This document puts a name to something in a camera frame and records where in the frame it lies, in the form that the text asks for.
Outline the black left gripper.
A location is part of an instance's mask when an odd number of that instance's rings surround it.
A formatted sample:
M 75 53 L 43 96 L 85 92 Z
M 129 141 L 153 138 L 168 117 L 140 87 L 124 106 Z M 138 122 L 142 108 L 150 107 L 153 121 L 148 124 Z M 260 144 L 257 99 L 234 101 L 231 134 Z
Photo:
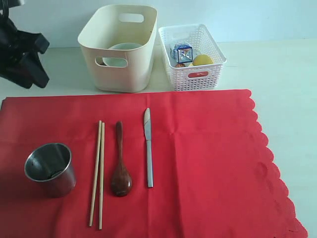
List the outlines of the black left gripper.
M 43 34 L 18 30 L 8 14 L 1 14 L 0 76 L 26 89 L 33 84 L 45 88 L 49 77 L 38 53 L 44 54 L 49 45 Z

